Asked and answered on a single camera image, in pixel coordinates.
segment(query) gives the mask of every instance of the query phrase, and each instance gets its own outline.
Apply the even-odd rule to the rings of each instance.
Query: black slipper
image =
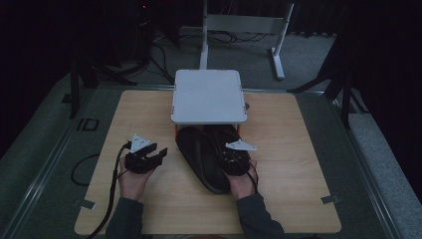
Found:
[[[230,183],[218,163],[216,146],[200,129],[188,126],[176,136],[177,147],[199,180],[211,192],[230,191]]]
[[[241,139],[232,125],[207,124],[204,125],[203,131],[210,135],[217,145],[219,164],[227,174],[240,176],[249,170],[251,157],[248,151],[226,147],[226,143]]]

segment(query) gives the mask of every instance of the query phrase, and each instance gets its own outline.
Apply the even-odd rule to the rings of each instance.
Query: table top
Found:
[[[136,132],[158,150],[168,147],[144,192],[144,234],[242,234],[231,195],[208,191],[176,148],[172,92],[122,94],[75,230],[90,234],[106,214],[111,175],[120,147]],[[258,147],[259,191],[268,211],[287,233],[335,233],[341,228],[296,98],[289,94],[245,94],[248,120],[240,135]],[[115,203],[118,200],[118,185]]]

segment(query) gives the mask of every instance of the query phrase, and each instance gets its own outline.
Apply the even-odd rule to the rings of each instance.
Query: metal leg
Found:
[[[204,0],[204,12],[202,18],[202,50],[201,60],[199,63],[200,70],[207,69],[208,62],[208,28],[207,28],[207,17],[208,17],[208,1]]]
[[[279,80],[283,80],[285,78],[285,73],[282,67],[282,60],[280,59],[280,50],[282,49],[283,41],[285,40],[286,31],[288,30],[289,21],[292,15],[293,7],[294,7],[293,3],[290,3],[288,5],[286,16],[284,17],[282,29],[280,31],[279,39],[277,41],[277,45],[275,48],[271,49],[272,57],[274,61],[274,67],[276,69],[277,79]]]

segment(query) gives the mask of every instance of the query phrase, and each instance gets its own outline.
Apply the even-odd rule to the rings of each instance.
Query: gray carpet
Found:
[[[286,79],[275,79],[274,69],[268,50],[274,45],[275,37],[269,36],[260,42],[246,42],[231,45],[210,44],[208,69],[233,69],[239,71],[242,85],[245,89],[254,90],[286,90],[300,86],[317,75],[334,38],[314,36],[288,36],[282,49],[283,64]],[[197,69],[199,66],[200,39],[186,38],[181,42],[181,48],[176,49],[165,39],[157,41],[165,50],[167,70],[170,75],[178,69]],[[163,66],[163,55],[158,48],[152,49],[153,58]],[[138,82],[139,89],[149,85],[168,85],[168,82],[157,75],[158,68],[150,64],[145,71],[131,77]],[[24,129],[16,142],[0,161],[0,229],[3,234],[8,222],[13,218],[20,202],[24,199],[27,189],[37,177],[52,154],[59,161],[54,165],[51,178],[43,189],[33,208],[29,208],[28,217],[15,238],[82,238],[74,232],[74,224],[79,213],[78,201],[82,200],[86,188],[77,186],[70,180],[72,168],[76,163],[91,154],[101,151],[107,129],[113,116],[122,87],[101,76],[102,83],[97,90],[84,90],[83,99],[86,102],[80,114],[74,120],[68,119],[70,106],[61,104],[64,94],[69,92],[69,77],[62,79],[52,89],[43,104],[37,110],[33,119]],[[323,91],[327,83],[314,87],[314,91]],[[316,149],[318,160],[325,175],[329,190],[341,199],[336,203],[336,209],[342,223],[339,233],[333,235],[318,235],[321,238],[387,238],[378,220],[371,198],[359,177],[354,163],[354,148],[346,135],[349,133],[338,121],[333,106],[322,98],[298,96],[301,111]],[[99,128],[96,131],[77,130],[79,119],[98,119]],[[378,140],[374,145],[388,145],[380,142],[382,135],[373,135],[369,130],[376,128],[370,115],[354,115],[350,118],[352,133],[360,142],[360,148],[367,158],[382,158],[388,153],[390,161],[394,157],[384,149],[378,154],[379,148],[368,148],[368,142]],[[65,138],[66,146],[57,148],[56,142]],[[379,166],[373,162],[371,168]],[[82,182],[88,182],[96,165],[92,158],[80,165],[76,177]],[[383,180],[385,173],[373,172],[377,180]],[[398,186],[403,184],[403,176],[399,172],[394,177]],[[388,185],[379,185],[381,192],[388,197]],[[422,215],[420,203],[411,200],[408,188],[403,188],[400,197],[388,201],[388,207],[394,214],[402,238],[421,238],[418,230]],[[291,238],[301,238],[310,235],[289,235]]]

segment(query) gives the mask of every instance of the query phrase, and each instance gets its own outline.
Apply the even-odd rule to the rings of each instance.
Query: person's left hand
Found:
[[[120,186],[120,196],[139,201],[145,190],[146,181],[149,176],[154,172],[155,168],[147,171],[144,174],[137,174],[131,171],[127,171],[124,166],[125,158],[120,159],[120,177],[118,178],[118,185]]]

